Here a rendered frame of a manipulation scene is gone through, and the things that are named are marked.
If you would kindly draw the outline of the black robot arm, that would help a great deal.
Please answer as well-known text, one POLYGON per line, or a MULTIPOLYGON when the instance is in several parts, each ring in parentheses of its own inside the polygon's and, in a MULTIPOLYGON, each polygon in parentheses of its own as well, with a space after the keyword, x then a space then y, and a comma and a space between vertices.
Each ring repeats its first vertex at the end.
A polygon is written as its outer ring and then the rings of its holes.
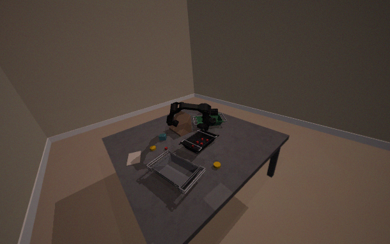
MULTIPOLYGON (((211 109, 211 106, 207 103, 201 103, 201 104, 197 105, 197 104, 191 104, 191 103, 175 102, 175 103, 171 104, 170 113, 167 116, 166 123, 168 124, 168 126, 173 125, 173 126, 177 127, 179 121, 174 120, 174 115, 176 113, 179 113, 183 109, 199 111, 200 113, 203 113, 204 117, 207 117, 209 115, 218 116, 218 109, 211 109), (178 108, 178 104, 180 104, 179 108, 178 108)), ((210 117, 209 119, 207 118, 206 124, 210 124, 211 126, 213 126, 215 124, 215 122, 216 122, 216 118, 213 119, 210 117)))

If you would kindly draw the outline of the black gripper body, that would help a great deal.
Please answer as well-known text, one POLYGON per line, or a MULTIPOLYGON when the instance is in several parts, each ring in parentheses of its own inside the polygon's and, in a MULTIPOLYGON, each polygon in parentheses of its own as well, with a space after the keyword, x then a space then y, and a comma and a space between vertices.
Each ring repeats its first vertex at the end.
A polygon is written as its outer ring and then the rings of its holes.
POLYGON ((202 120, 203 123, 198 124, 197 128, 204 129, 207 126, 207 124, 206 124, 207 118, 209 119, 210 116, 207 116, 207 117, 202 116, 202 118, 203 118, 203 120, 202 120))

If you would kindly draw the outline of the small teal block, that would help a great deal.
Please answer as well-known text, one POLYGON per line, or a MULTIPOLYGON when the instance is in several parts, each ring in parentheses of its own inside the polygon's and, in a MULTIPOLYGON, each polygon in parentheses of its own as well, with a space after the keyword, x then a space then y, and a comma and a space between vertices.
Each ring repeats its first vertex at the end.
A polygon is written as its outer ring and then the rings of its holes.
POLYGON ((159 140, 160 140, 160 141, 165 141, 166 138, 167 138, 167 137, 166 137, 166 133, 162 133, 162 134, 159 135, 159 140))

